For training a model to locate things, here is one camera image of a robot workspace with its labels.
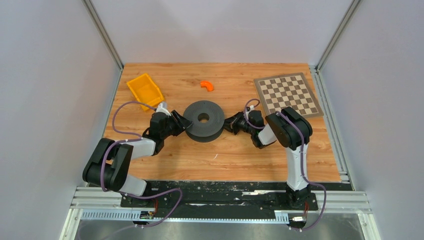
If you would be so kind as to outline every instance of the orange bin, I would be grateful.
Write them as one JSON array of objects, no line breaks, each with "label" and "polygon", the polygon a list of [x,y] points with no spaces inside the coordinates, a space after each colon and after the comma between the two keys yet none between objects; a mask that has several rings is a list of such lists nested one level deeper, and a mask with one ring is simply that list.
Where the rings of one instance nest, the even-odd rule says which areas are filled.
[{"label": "orange bin", "polygon": [[[159,87],[152,81],[150,76],[145,73],[126,83],[126,85],[134,94],[137,101],[155,107],[165,100]],[[148,107],[141,105],[144,111],[149,110]]]}]

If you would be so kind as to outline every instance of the gray spool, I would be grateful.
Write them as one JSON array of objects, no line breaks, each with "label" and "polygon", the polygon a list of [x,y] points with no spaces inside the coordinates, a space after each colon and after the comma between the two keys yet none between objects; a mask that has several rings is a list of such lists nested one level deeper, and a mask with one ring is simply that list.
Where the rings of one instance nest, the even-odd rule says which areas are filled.
[{"label": "gray spool", "polygon": [[185,132],[196,142],[213,141],[224,130],[224,111],[214,102],[206,100],[194,102],[185,109],[183,116],[193,121],[193,125]]}]

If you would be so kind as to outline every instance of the black mounting plate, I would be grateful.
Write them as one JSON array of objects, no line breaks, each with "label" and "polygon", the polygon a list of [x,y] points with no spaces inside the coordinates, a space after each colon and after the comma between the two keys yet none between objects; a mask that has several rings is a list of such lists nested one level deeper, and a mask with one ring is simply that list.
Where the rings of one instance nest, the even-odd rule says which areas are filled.
[{"label": "black mounting plate", "polygon": [[[264,188],[269,182],[214,182],[214,181],[149,181],[144,196],[155,195],[172,188],[180,188],[183,198],[172,214],[173,218],[204,218],[204,219],[274,219],[274,210],[303,211],[305,204],[292,207],[286,201],[285,183],[278,182],[278,192],[246,195],[244,192],[255,190],[277,190]],[[158,211],[155,217],[164,217],[175,205],[179,192],[158,198]],[[309,210],[318,210],[317,199],[311,193],[307,199]],[[124,208],[153,208],[153,200],[140,200],[125,197],[121,200]]]}]

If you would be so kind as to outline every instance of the checkerboard pattern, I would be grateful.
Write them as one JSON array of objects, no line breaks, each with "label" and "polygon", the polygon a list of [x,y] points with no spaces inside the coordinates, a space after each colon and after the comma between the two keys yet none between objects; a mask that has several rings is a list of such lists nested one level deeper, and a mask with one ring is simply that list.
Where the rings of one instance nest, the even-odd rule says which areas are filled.
[{"label": "checkerboard pattern", "polygon": [[292,107],[304,118],[323,116],[303,73],[277,75],[254,80],[267,115]]}]

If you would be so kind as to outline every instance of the wood grain surface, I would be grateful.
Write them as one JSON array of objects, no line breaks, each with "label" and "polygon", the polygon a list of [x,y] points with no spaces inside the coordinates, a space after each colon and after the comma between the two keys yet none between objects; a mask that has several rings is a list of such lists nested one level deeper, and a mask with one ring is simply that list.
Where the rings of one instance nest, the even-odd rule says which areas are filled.
[{"label": "wood grain surface", "polygon": [[[148,73],[160,88],[168,110],[183,115],[191,103],[209,100],[217,103],[225,117],[241,111],[246,101],[257,98],[253,80],[274,75],[302,72],[315,93],[307,64],[285,63],[127,63],[119,82],[104,137],[114,140],[133,138],[112,129],[112,116],[123,103],[135,97],[126,82]],[[200,87],[209,81],[214,91]],[[149,127],[153,111],[143,111],[138,104],[122,108],[115,125],[119,130],[142,133]],[[322,117],[307,119],[313,128],[307,153],[307,174],[312,181],[339,182],[332,147]],[[170,136],[156,156],[131,162],[129,173],[147,180],[210,180],[210,181],[286,181],[285,149],[274,143],[264,149],[253,146],[250,135],[233,135],[224,130],[208,143],[191,140],[186,133]]]}]

